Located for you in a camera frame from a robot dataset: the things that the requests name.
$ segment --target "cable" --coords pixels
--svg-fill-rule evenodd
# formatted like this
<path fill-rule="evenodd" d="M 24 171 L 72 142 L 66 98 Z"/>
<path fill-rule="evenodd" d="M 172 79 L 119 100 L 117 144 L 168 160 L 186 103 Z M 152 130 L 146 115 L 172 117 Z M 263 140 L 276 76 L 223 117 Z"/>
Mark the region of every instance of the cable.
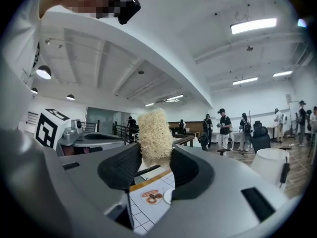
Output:
<path fill-rule="evenodd" d="M 244 17 L 244 18 L 246 18 L 247 21 L 248 21 L 249 18 L 250 18 L 250 16 L 249 16 L 249 4 L 248 4 L 247 0 L 244 0 L 244 2 L 246 3 L 246 7 L 247 7 L 247 15 L 246 15 L 246 17 Z"/>

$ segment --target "black pattern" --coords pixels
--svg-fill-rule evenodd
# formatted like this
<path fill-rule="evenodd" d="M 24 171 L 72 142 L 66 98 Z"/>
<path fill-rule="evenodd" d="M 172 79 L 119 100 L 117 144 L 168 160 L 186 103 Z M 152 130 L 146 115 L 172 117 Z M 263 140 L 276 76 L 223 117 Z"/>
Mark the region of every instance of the black pattern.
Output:
<path fill-rule="evenodd" d="M 49 131 L 50 128 L 48 127 L 50 126 L 52 128 L 52 136 L 49 136 Z M 44 146 L 48 146 L 53 148 L 54 146 L 54 141 L 55 141 L 55 136 L 56 136 L 56 132 L 57 132 L 57 125 L 55 123 L 53 123 L 51 120 L 49 120 L 45 115 L 41 114 L 40 118 L 39 118 L 39 123 L 38 123 L 38 127 L 36 129 L 36 135 L 35 138 Z M 44 132 L 44 138 L 39 137 L 40 133 Z"/>
<path fill-rule="evenodd" d="M 58 112 L 55 109 L 45 109 L 45 110 L 63 121 L 66 121 L 69 119 L 67 116 L 63 115 L 62 113 Z"/>

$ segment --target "camera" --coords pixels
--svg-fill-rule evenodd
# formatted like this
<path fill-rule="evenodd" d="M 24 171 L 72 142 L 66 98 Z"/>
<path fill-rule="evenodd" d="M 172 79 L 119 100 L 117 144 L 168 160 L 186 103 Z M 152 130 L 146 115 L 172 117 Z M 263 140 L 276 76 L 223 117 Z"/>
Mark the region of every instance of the camera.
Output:
<path fill-rule="evenodd" d="M 109 7 L 97 8 L 96 18 L 107 18 L 110 13 L 118 18 L 121 25 L 126 24 L 139 10 L 141 5 L 139 0 L 112 0 Z"/>

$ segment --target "fluorescent light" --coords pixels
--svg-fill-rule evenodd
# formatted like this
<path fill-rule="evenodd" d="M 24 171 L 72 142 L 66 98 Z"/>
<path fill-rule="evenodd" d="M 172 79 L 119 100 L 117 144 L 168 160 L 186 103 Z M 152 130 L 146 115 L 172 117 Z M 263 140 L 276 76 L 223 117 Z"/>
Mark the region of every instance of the fluorescent light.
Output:
<path fill-rule="evenodd" d="M 182 97 L 184 97 L 184 95 L 178 95 L 176 97 L 168 98 L 167 101 L 174 100 L 174 99 L 177 99 L 177 98 L 182 98 Z"/>
<path fill-rule="evenodd" d="M 258 77 L 253 77 L 253 78 L 248 78 L 248 79 L 244 79 L 244 80 L 240 80 L 240 81 L 235 81 L 232 84 L 239 85 L 239 84 L 243 84 L 243 83 L 247 83 L 247 82 L 257 81 L 257 79 L 258 79 Z"/>
<path fill-rule="evenodd" d="M 301 18 L 298 20 L 297 25 L 301 26 L 301 27 L 306 27 L 307 26 L 305 20 L 303 20 Z"/>
<path fill-rule="evenodd" d="M 292 71 L 279 72 L 279 73 L 275 73 L 273 75 L 273 77 L 285 76 L 285 75 L 289 75 L 289 74 L 292 74 L 292 73 L 293 73 Z"/>
<path fill-rule="evenodd" d="M 177 100 L 177 99 L 175 100 L 174 99 L 174 100 L 170 100 L 170 101 L 166 101 L 166 102 L 179 102 L 179 100 Z"/>
<path fill-rule="evenodd" d="M 232 34 L 238 34 L 246 31 L 268 28 L 276 26 L 276 18 L 259 19 L 247 21 L 243 23 L 234 24 L 231 26 Z"/>

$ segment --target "ceiling light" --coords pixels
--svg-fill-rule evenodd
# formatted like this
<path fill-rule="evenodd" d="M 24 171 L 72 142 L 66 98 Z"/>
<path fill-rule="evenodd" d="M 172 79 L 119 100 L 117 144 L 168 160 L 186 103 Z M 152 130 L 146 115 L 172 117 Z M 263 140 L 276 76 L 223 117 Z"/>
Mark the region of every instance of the ceiling light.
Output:
<path fill-rule="evenodd" d="M 243 84 L 243 83 L 247 83 L 247 82 L 257 81 L 257 79 L 258 79 L 258 77 L 253 77 L 253 78 L 248 78 L 248 79 L 244 79 L 244 80 L 235 81 L 232 84 L 233 85 L 239 85 L 239 84 Z"/>
<path fill-rule="evenodd" d="M 174 99 L 177 99 L 177 98 L 182 98 L 182 97 L 184 97 L 184 95 L 178 95 L 178 96 L 175 96 L 175 97 L 172 97 L 172 98 L 168 98 L 167 101 L 174 100 Z"/>
<path fill-rule="evenodd" d="M 36 74 L 44 79 L 51 79 L 52 77 L 51 69 L 47 65 L 42 65 L 38 67 L 38 69 L 36 70 Z"/>
<path fill-rule="evenodd" d="M 68 94 L 66 98 L 69 99 L 69 100 L 71 100 L 71 101 L 74 101 L 74 100 L 75 100 L 75 97 L 74 97 L 74 95 L 72 95 L 72 94 Z"/>
<path fill-rule="evenodd" d="M 174 99 L 174 100 L 170 100 L 170 101 L 166 101 L 166 102 L 179 102 L 178 99 Z"/>
<path fill-rule="evenodd" d="M 284 72 L 279 72 L 279 73 L 275 73 L 273 75 L 273 77 L 279 77 L 279 76 L 285 76 L 285 75 L 289 75 L 289 74 L 292 74 L 293 72 L 290 70 L 290 71 L 284 71 Z"/>
<path fill-rule="evenodd" d="M 303 20 L 301 18 L 298 20 L 297 25 L 301 26 L 301 27 L 306 27 L 307 26 L 305 20 Z"/>
<path fill-rule="evenodd" d="M 38 93 L 39 93 L 38 90 L 37 90 L 35 87 L 31 89 L 31 92 L 32 92 L 32 93 L 35 93 L 35 94 L 38 94 Z"/>
<path fill-rule="evenodd" d="M 276 18 L 267 18 L 260 20 L 247 21 L 231 25 L 232 34 L 238 34 L 246 31 L 268 28 L 276 26 Z"/>

